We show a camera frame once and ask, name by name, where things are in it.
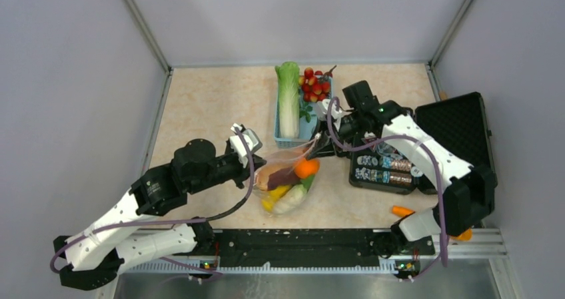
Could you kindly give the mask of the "dark red toy eggplant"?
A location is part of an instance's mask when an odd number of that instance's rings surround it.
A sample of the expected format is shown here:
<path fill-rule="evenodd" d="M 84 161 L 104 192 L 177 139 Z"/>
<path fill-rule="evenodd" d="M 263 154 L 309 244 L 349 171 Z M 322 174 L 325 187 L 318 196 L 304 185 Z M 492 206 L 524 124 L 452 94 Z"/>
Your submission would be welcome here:
<path fill-rule="evenodd" d="M 292 167 L 282 168 L 269 175 L 267 190 L 273 190 L 281 185 L 296 185 L 300 182 L 301 179 L 294 173 Z"/>

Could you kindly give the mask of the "clear zip bag pink dots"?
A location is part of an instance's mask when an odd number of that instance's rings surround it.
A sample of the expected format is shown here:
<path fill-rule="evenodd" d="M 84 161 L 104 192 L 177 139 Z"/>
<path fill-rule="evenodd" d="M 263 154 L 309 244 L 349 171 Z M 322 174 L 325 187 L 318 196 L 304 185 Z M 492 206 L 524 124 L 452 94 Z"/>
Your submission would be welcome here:
<path fill-rule="evenodd" d="M 284 215 L 306 200 L 320 170 L 320 161 L 310 156 L 317 143 L 315 137 L 297 147 L 280 149 L 255 171 L 253 193 L 265 212 Z"/>

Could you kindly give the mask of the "yellow toy bell pepper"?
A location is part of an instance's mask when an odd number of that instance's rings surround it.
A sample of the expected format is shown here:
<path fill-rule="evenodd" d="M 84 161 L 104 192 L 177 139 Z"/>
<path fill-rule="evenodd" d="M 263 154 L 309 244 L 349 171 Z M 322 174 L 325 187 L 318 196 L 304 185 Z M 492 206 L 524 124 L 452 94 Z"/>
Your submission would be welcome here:
<path fill-rule="evenodd" d="M 281 199 L 291 188 L 293 185 L 281 185 L 276 187 L 273 190 L 269 191 L 269 198 L 272 202 L 277 202 Z"/>

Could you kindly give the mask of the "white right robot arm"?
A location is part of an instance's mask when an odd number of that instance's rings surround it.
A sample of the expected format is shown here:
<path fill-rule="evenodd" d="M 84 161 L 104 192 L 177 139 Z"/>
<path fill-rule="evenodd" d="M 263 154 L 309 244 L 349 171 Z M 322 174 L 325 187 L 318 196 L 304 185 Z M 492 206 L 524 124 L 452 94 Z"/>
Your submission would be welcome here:
<path fill-rule="evenodd" d="M 397 102 L 380 103 L 368 83 L 360 81 L 343 90 L 349 110 L 341 109 L 338 97 L 314 104 L 318 118 L 313 137 L 317 143 L 310 158 L 329 145 L 354 152 L 386 142 L 405 156 L 433 185 L 438 203 L 410 214 L 391 226 L 390 243 L 408 254 L 421 238 L 458 236 L 495 209 L 498 184 L 486 164 L 471 164 L 456 156 L 426 133 Z"/>

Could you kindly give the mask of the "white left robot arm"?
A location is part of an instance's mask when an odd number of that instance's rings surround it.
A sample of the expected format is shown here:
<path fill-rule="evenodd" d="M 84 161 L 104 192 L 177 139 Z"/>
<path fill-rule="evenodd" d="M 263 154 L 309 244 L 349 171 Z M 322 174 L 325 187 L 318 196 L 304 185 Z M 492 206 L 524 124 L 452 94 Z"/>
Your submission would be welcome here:
<path fill-rule="evenodd" d="M 175 151 L 171 162 L 150 168 L 102 217 L 73 236 L 54 242 L 62 286 L 94 290 L 140 264 L 172 254 L 206 254 L 213 248 L 207 217 L 165 220 L 186 205 L 188 197 L 233 181 L 243 188 L 265 161 L 257 155 L 262 142 L 251 130 L 227 140 L 217 155 L 212 142 L 194 139 Z"/>

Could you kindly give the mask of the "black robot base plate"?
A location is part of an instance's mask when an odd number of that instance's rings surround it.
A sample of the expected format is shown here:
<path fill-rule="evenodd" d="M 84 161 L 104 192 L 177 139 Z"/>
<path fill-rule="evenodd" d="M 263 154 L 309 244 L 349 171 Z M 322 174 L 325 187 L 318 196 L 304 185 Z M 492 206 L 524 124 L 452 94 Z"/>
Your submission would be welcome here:
<path fill-rule="evenodd" d="M 224 229 L 202 232 L 187 256 L 208 256 L 219 268 L 353 268 L 378 266 L 393 256 L 434 256 L 431 237 L 415 242 L 388 230 Z"/>

